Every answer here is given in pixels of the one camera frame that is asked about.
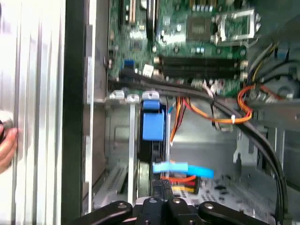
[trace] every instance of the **side panel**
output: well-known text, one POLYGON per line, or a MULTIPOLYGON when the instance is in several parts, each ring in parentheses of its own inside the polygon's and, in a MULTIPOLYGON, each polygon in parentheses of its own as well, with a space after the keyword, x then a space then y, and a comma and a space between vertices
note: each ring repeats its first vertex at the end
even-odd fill
POLYGON ((0 224, 60 224, 65 2, 0 3, 0 109, 19 128, 0 224))

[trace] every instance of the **blue latch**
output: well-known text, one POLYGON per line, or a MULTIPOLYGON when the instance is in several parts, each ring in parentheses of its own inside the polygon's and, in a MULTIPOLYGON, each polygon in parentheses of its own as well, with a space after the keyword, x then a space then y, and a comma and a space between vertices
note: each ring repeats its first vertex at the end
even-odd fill
POLYGON ((157 101, 154 101, 154 100, 144 101, 143 108, 150 109, 150 110, 159 110, 160 102, 158 100, 157 101))

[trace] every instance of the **finger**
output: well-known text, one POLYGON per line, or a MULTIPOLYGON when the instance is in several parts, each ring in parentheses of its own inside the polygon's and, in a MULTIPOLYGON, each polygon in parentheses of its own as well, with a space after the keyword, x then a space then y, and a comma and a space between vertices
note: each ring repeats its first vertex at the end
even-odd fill
POLYGON ((2 134, 3 130, 4 130, 3 124, 0 124, 0 135, 2 134))
POLYGON ((14 157, 16 149, 17 149, 17 141, 15 141, 13 147, 11 148, 10 152, 5 156, 5 158, 3 160, 0 160, 1 169, 6 169, 9 166, 11 160, 14 157))
POLYGON ((18 129, 13 128, 8 131, 8 134, 4 141, 0 144, 0 160, 4 159, 6 155, 10 152, 13 147, 16 137, 17 137, 18 129))

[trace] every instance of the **motherboard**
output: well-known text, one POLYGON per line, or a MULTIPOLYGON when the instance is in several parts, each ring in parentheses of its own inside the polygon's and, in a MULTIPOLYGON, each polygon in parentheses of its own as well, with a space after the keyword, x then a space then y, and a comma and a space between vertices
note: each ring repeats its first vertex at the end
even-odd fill
POLYGON ((247 77, 247 10, 242 0, 111 0, 108 77, 130 68, 233 97, 247 77))

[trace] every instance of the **blue drive bracket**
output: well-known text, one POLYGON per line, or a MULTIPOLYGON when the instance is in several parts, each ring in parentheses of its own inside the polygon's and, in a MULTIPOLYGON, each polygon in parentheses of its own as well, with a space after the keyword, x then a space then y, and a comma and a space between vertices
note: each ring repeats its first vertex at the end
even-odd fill
POLYGON ((142 139, 146 141, 163 141, 164 123, 163 113, 144 113, 142 139))

